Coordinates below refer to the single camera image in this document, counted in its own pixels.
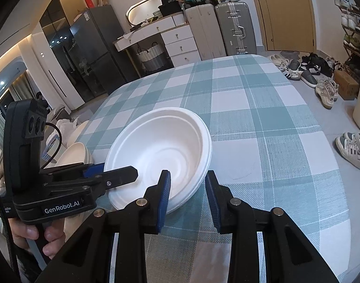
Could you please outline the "person's left hand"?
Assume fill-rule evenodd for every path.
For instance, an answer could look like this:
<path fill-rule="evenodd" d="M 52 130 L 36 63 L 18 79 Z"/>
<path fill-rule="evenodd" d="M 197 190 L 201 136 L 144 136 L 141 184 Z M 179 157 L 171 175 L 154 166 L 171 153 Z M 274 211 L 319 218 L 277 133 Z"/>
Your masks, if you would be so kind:
<path fill-rule="evenodd" d="M 14 243 L 22 249 L 29 248 L 27 240 L 37 240 L 41 235 L 36 226 L 26 225 L 17 218 L 10 218 L 9 225 Z M 53 259 L 65 244 L 64 219 L 53 221 L 43 234 L 47 241 L 47 244 L 43 247 L 43 253 Z"/>

